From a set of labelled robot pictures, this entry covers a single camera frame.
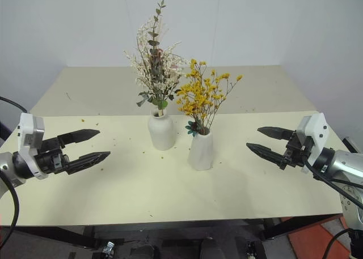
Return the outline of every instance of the yellow flower bouquet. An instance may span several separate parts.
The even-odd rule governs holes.
[[[190,81],[176,91],[180,97],[176,103],[180,111],[194,119],[186,126],[188,134],[207,135],[219,107],[243,76],[239,75],[233,82],[229,73],[218,76],[213,69],[210,77],[204,78],[206,62],[198,63],[195,59],[191,60],[190,68],[191,72],[186,74]]]

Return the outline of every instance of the white vase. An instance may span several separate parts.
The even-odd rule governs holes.
[[[207,170],[211,168],[213,161],[213,137],[212,132],[207,135],[196,134],[193,137],[188,163],[195,170]]]
[[[168,116],[166,109],[162,116],[158,115],[157,109],[151,110],[148,127],[151,141],[157,150],[168,150],[175,144],[175,129],[172,119]]]

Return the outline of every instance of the table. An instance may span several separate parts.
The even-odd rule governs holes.
[[[316,110],[281,66],[215,67],[234,79],[233,89],[218,113],[265,113]],[[136,106],[141,92],[131,67],[68,67],[31,109],[38,116],[149,115],[150,105]],[[169,114],[181,114],[175,101]]]
[[[137,223],[147,227],[176,221],[308,215],[307,223],[306,218],[294,218],[293,222],[298,219],[301,227],[301,222],[308,225],[340,213],[339,196],[333,190],[313,180],[311,175],[301,173],[299,168],[281,171],[245,146],[246,142],[261,143],[283,153],[285,142],[269,139],[256,129],[266,125],[294,129],[304,115],[314,113],[314,106],[282,68],[217,67],[217,71],[230,72],[232,76],[242,73],[245,77],[216,117],[213,168],[193,171],[186,164],[191,142],[191,136],[183,128],[186,117],[173,116],[179,132],[176,148],[165,152],[152,148],[146,128],[148,116],[142,115],[148,114],[150,107],[136,107],[139,90],[129,67],[64,69],[31,110],[35,115],[46,116],[45,138],[81,128],[100,129],[101,134],[92,140],[69,145],[65,152],[71,159],[92,151],[110,150],[112,154],[96,167],[72,176],[62,173],[50,175],[44,181],[30,179],[18,187],[21,205],[18,225]],[[168,110],[169,114],[178,114],[175,102]],[[15,151],[14,135],[0,152]],[[344,148],[334,133],[327,146]],[[34,201],[33,196],[41,200]],[[9,205],[7,194],[0,201],[3,224],[10,224]],[[58,234],[55,239],[77,245],[96,246],[94,238],[58,227],[18,228],[49,238]],[[273,237],[291,228],[291,224],[288,228],[275,227],[267,235]]]
[[[44,117],[45,138],[77,129],[99,129],[92,140],[66,147],[73,160],[93,151],[111,151],[105,161],[86,171],[30,179],[17,188],[19,226],[125,224],[190,220],[256,219],[324,215],[341,212],[339,195],[299,168],[282,171],[255,154],[246,142],[283,153],[285,141],[256,129],[293,129],[307,112],[219,114],[214,122],[215,160],[208,171],[187,164],[191,136],[185,116],[173,116],[175,147],[153,148],[148,116]],[[343,149],[331,132],[327,147]],[[14,151],[13,133],[1,151]],[[12,218],[12,200],[0,201],[2,223]]]

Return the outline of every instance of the eucalyptus leaf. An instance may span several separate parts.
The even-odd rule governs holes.
[[[159,45],[160,43],[158,42],[158,41],[153,41],[153,40],[149,40],[149,41],[147,41],[148,43],[149,43],[149,45],[151,45],[151,46],[157,46],[157,45]]]
[[[152,32],[152,31],[148,31],[148,34],[150,34],[152,37],[157,37],[157,36],[158,36],[158,34],[157,34],[157,33],[154,33],[154,32]]]
[[[153,99],[152,103],[153,103],[155,106],[159,106],[160,101],[159,101],[157,98],[155,98],[155,99]]]
[[[166,100],[163,100],[163,102],[162,102],[163,109],[165,109],[166,106],[168,106],[168,102]]]
[[[139,102],[136,102],[136,105],[138,105],[139,107],[141,107],[141,105],[145,102],[146,99],[143,99]]]

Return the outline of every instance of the gray robot arm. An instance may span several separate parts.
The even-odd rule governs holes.
[[[258,144],[247,147],[261,158],[277,164],[311,171],[340,193],[341,206],[347,226],[351,229],[351,258],[363,258],[363,155],[325,148],[328,127],[324,115],[304,117],[295,131],[278,127],[262,127],[258,131],[288,143],[283,155]]]
[[[50,173],[76,173],[100,163],[110,154],[109,151],[93,152],[72,162],[63,154],[62,149],[67,144],[88,140],[99,134],[98,130],[77,130],[43,140],[43,119],[22,113],[17,131],[18,151],[0,153],[0,170],[13,187],[24,184],[26,179],[32,177],[42,180]],[[6,191],[8,187],[0,181],[0,198]]]

